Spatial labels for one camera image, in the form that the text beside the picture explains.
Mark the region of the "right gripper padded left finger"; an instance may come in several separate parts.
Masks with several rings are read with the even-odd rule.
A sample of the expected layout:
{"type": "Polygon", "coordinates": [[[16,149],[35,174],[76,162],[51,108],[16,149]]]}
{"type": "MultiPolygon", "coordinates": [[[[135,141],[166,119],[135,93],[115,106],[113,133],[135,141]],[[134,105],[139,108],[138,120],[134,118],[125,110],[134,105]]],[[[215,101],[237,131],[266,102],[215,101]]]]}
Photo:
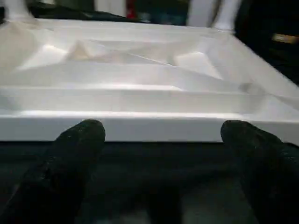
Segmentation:
{"type": "Polygon", "coordinates": [[[2,224],[72,224],[105,142],[103,124],[86,119],[62,132],[30,167],[0,215],[2,224]]]}

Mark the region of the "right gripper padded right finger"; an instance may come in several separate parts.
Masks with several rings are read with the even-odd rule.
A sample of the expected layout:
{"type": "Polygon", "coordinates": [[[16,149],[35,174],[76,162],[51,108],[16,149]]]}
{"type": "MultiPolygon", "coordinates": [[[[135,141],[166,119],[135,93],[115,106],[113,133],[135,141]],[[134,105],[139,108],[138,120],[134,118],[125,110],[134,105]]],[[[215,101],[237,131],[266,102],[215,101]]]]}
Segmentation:
{"type": "Polygon", "coordinates": [[[299,222],[299,148],[249,122],[227,120],[224,145],[234,154],[240,183],[261,224],[299,222]]]}

